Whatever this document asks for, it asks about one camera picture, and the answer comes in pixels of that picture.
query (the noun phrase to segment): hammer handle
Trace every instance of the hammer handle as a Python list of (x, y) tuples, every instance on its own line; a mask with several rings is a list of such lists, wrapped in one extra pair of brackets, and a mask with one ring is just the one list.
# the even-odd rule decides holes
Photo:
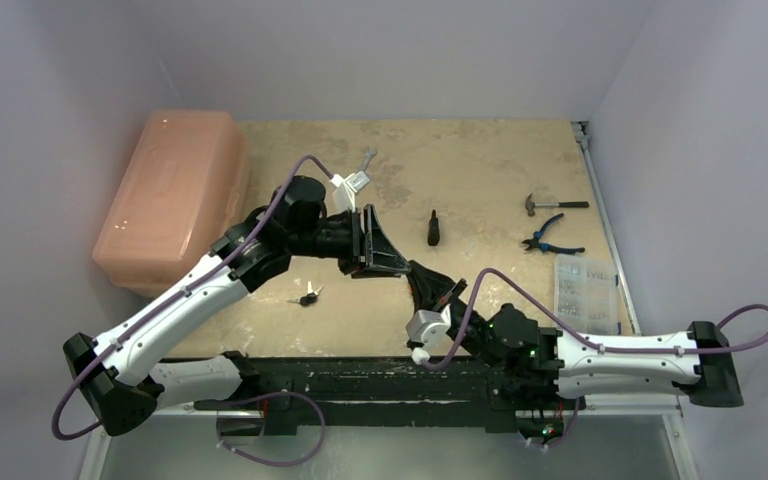
[(564, 208), (587, 208), (590, 206), (589, 202), (560, 202), (559, 207)]

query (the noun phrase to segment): plastic container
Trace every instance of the plastic container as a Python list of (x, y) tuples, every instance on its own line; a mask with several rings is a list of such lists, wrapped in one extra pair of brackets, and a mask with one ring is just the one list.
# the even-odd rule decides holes
[(572, 255), (555, 258), (555, 315), (579, 332), (619, 333), (617, 271), (610, 262)]
[(226, 112), (159, 110), (131, 157), (93, 250), (114, 285), (163, 293), (239, 221), (251, 166)]

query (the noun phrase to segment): hammer head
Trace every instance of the hammer head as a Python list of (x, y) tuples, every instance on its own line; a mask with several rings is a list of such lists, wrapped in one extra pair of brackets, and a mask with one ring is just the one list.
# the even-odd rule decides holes
[(529, 193), (528, 197), (525, 199), (525, 209), (528, 210), (528, 216), (533, 217), (534, 216), (534, 202), (531, 201), (531, 196), (534, 195), (533, 193)]

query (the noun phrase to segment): wooden board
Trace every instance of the wooden board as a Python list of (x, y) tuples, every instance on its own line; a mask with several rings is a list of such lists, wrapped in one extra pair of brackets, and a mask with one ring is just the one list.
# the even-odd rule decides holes
[[(565, 209), (546, 241), (584, 246), (587, 257), (611, 258), (566, 120), (275, 121), (244, 122), (240, 128), (252, 162), (245, 212), (265, 205), (306, 153), (345, 176), (358, 168), (367, 147), (376, 147), (378, 156), (368, 169), (372, 183), (361, 192), (359, 205), (375, 205), (384, 232), (406, 258), (456, 280), (466, 278), (470, 288), (464, 300), (476, 274), (493, 266), (552, 308), (555, 255), (525, 253), (520, 242), (557, 211), (538, 209), (528, 217), (524, 200), (530, 192), (539, 201), (590, 201), (589, 209)], [(301, 173), (327, 185), (312, 164)], [(425, 241), (432, 209), (442, 233), (437, 247)], [(287, 303), (305, 293), (308, 281), (325, 286), (319, 302), (310, 308)], [(476, 308), (485, 317), (510, 302), (542, 325), (551, 324), (496, 278), (488, 277), (478, 298)], [(630, 333), (619, 300), (617, 309), (623, 331)], [(252, 356), (408, 355), (405, 325), (412, 311), (404, 279), (352, 280), (333, 260), (297, 258), (287, 273), (220, 312), (171, 355), (226, 350)], [(447, 340), (434, 353), (445, 353), (450, 345)]]

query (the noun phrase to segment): orange storage box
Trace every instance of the orange storage box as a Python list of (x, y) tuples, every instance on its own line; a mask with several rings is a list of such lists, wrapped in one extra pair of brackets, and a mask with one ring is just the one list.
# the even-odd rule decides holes
[(251, 165), (226, 112), (159, 110), (143, 130), (93, 250), (114, 285), (154, 297), (240, 220)]

